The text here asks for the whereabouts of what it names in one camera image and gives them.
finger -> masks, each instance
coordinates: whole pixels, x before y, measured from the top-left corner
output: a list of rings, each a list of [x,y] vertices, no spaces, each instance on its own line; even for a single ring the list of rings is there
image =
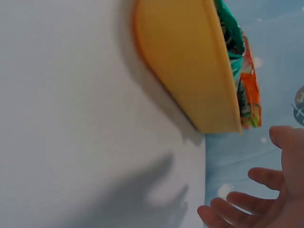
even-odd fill
[[[221,198],[214,199],[211,207],[225,220],[235,227],[253,227],[259,220],[257,215],[249,215],[235,208]]]
[[[240,192],[230,193],[227,201],[256,215],[265,215],[275,202],[274,199],[260,199]]]
[[[248,177],[257,183],[264,184],[272,190],[279,191],[284,183],[282,171],[265,168],[253,168],[248,172]]]
[[[269,136],[275,146],[286,149],[290,145],[293,130],[290,126],[273,126],[269,130]]]
[[[233,228],[227,223],[214,209],[208,206],[202,206],[198,209],[198,214],[209,228]]]

blue patterned fabric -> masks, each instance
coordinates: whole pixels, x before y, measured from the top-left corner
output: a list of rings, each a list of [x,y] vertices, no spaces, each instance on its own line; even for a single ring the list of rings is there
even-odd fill
[[[260,84],[263,127],[207,135],[206,204],[233,190],[263,198],[276,192],[247,177],[252,167],[281,169],[281,154],[270,142],[272,125],[302,127],[304,120],[304,2],[300,0],[227,0],[247,34]]]

white dot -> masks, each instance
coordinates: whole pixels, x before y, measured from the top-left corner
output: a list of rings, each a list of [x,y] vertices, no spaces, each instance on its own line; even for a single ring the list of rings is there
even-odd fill
[[[255,57],[254,63],[256,68],[260,68],[264,65],[264,61],[259,57]]]
[[[261,138],[261,142],[262,143],[266,143],[267,142],[267,138]]]
[[[226,198],[227,195],[233,190],[233,186],[231,184],[224,184],[218,190],[218,196],[221,198]]]

hand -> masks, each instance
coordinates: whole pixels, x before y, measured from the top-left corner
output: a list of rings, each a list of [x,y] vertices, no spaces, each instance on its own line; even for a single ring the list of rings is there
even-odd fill
[[[281,126],[272,127],[269,133],[273,144],[282,149],[283,171],[254,168],[248,176],[272,190],[280,191],[279,197],[269,200],[232,192],[227,196],[227,201],[214,199],[211,207],[198,209],[199,216],[208,227],[304,227],[304,130]]]

green fabric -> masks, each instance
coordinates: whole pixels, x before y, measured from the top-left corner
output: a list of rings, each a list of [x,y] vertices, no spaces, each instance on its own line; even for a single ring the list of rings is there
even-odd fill
[[[223,0],[214,1],[228,48],[233,78],[236,82],[236,89],[238,89],[238,83],[243,67],[243,54],[245,52],[242,30],[238,26],[236,19],[226,6],[225,2]]]

